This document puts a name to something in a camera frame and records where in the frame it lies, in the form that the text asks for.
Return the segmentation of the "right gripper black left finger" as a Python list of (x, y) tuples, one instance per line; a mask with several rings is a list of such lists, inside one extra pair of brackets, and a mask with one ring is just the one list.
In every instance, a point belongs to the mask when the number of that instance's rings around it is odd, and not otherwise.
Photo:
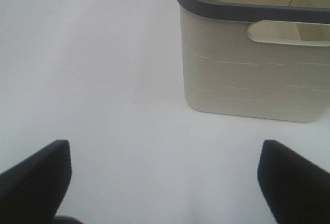
[(1, 173), (1, 223), (52, 223), (71, 176), (67, 140), (53, 141)]

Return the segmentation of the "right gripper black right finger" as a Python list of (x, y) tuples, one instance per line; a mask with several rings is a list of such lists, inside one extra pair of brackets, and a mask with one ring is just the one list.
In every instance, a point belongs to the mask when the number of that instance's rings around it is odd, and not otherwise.
[(265, 140), (257, 168), (277, 223), (329, 223), (329, 172), (276, 140)]

